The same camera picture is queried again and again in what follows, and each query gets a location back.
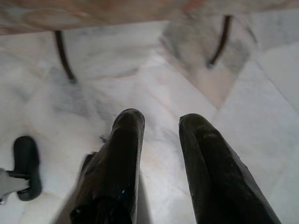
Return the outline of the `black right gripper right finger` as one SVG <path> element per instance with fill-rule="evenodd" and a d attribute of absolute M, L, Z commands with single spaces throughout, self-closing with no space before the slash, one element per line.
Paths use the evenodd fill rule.
<path fill-rule="evenodd" d="M 198 224 L 280 223 L 247 166 L 208 120 L 182 116 L 179 138 Z"/>

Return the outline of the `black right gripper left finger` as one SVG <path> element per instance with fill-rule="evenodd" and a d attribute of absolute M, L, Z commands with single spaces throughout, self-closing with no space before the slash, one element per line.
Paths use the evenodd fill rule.
<path fill-rule="evenodd" d="M 115 119 L 103 147 L 81 171 L 72 224 L 135 224 L 145 118 L 126 109 Z"/>

